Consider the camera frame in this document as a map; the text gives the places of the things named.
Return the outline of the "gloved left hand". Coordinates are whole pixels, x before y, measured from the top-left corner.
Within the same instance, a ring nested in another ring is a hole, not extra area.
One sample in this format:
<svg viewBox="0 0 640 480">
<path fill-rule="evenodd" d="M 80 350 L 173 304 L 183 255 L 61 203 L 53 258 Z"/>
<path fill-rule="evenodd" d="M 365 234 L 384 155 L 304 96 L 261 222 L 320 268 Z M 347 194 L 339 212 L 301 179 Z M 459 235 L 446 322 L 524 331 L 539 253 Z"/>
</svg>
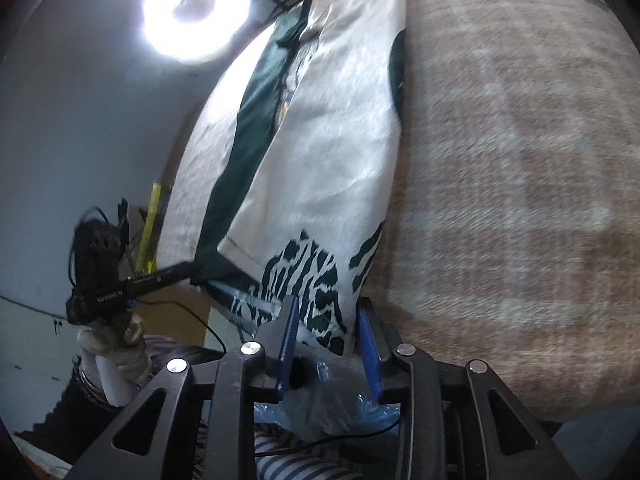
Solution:
<svg viewBox="0 0 640 480">
<path fill-rule="evenodd" d="M 143 320 L 135 313 L 116 316 L 112 324 L 92 322 L 78 328 L 80 369 L 93 387 L 103 389 L 96 358 L 107 359 L 125 382 L 142 385 L 151 374 L 152 363 L 146 352 Z"/>
</svg>

